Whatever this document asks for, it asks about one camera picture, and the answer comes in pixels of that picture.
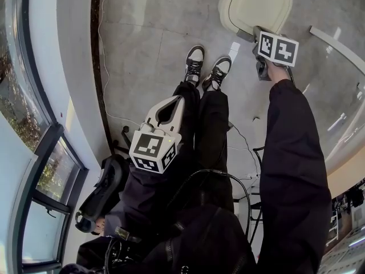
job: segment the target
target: white sneaker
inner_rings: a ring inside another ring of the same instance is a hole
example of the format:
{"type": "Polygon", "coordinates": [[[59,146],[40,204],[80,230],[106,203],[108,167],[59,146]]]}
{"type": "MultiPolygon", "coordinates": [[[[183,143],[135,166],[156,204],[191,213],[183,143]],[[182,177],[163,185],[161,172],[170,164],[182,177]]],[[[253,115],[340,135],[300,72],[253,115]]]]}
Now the white sneaker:
{"type": "Polygon", "coordinates": [[[199,85],[201,69],[203,67],[205,50],[203,46],[195,46],[186,56],[185,78],[184,81],[190,82],[195,87],[199,85]]]}
{"type": "Polygon", "coordinates": [[[226,78],[231,66],[232,60],[230,57],[224,56],[219,58],[216,64],[214,64],[212,72],[203,80],[201,84],[203,90],[220,90],[222,81],[226,78]]]}

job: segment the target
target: gray floor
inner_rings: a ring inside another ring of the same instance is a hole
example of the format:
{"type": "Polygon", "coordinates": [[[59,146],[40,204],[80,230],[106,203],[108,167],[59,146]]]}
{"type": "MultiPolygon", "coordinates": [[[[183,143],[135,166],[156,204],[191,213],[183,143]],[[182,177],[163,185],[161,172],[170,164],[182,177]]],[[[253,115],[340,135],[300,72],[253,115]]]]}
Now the gray floor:
{"type": "MultiPolygon", "coordinates": [[[[271,83],[258,81],[252,45],[221,26],[217,5],[218,0],[106,0],[101,35],[110,72],[105,94],[109,114],[141,123],[154,104],[172,95],[184,76],[185,57],[193,45],[205,46],[207,73],[237,42],[240,49],[222,90],[229,97],[230,121],[251,148],[263,146],[271,83]],[[261,120],[253,122],[256,116],[261,120]]],[[[331,36],[340,32],[338,40],[365,59],[365,0],[294,0],[282,30],[300,42],[295,81],[301,91],[306,89],[322,148],[328,155],[361,104],[356,85],[362,75],[335,50],[311,36],[311,25],[331,36]],[[343,112],[347,119],[328,132],[343,112]]],[[[103,68],[102,80],[104,84],[107,81],[103,68]]],[[[112,137],[121,142],[125,124],[137,128],[122,120],[108,120],[112,137]]],[[[245,148],[235,131],[228,133],[228,144],[245,148]]],[[[247,150],[230,149],[228,170],[240,177],[255,173],[256,167],[247,150]]],[[[234,194],[241,194],[236,186],[234,194]]]]}

